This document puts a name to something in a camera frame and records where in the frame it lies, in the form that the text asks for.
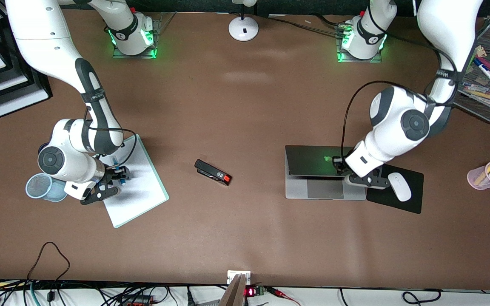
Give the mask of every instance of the table surface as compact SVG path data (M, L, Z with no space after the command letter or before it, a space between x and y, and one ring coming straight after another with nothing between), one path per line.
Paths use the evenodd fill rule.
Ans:
M26 196L39 145L58 120L84 112L75 89L51 79L52 99L0 118L0 278L25 278L54 241L71 262L66 279L224 283L228 269L247 269L272 285L490 290L490 190L466 180L490 160L490 125L460 110L443 133L390 163L424 173L420 215L368 201L285 199L284 146L339 145L354 91L374 79L422 91L437 68L432 51L389 39L382 64L339 63L333 38L291 25L256 18L260 33L242 43L228 34L232 15L177 14L156 60L113 60L96 12L64 15L170 199L114 229L102 203ZM323 27L311 16L286 18ZM391 30L421 37L413 19ZM369 104L383 88L357 96L346 145L371 129ZM197 174L196 159L232 184ZM33 277L53 279L65 267L49 248Z

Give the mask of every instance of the open laptop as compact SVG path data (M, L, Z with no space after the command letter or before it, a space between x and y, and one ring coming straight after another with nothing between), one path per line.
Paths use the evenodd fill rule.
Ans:
M344 154L352 147L344 147ZM366 200L366 188L348 185L332 165L340 147L285 146L285 193L287 199Z

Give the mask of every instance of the mesh pencil cup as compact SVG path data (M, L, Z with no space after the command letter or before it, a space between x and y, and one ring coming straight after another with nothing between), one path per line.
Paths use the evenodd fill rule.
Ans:
M66 182L51 178L48 174L39 173L32 176L26 183L26 194L32 199L43 199L60 202L68 195L64 191Z
M468 184L477 190L485 190L490 188L490 177L487 174L487 167L489 165L484 165L482 167L476 168L474 170L470 170L467 175Z

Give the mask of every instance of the white mouse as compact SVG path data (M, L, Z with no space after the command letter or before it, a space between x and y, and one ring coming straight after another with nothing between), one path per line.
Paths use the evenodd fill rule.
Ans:
M228 25L230 35L239 41L248 41L258 34L258 23L251 17L237 17Z
M405 202L412 198L412 191L406 179L402 174L393 172L387 176L389 178L390 186L393 188L394 194L401 201Z

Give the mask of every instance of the black mouse pad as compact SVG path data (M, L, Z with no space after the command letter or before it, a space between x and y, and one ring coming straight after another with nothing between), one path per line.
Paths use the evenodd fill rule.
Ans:
M408 182L410 190L412 191L411 199L401 202L394 194L391 187L385 188L383 190L366 188L366 200L381 205L387 205L388 207L394 207L409 211L411 213L421 213L422 209L422 186L424 182L424 174L398 168L393 165L384 164L381 170L381 177L387 178L387 176L393 172L398 172Z

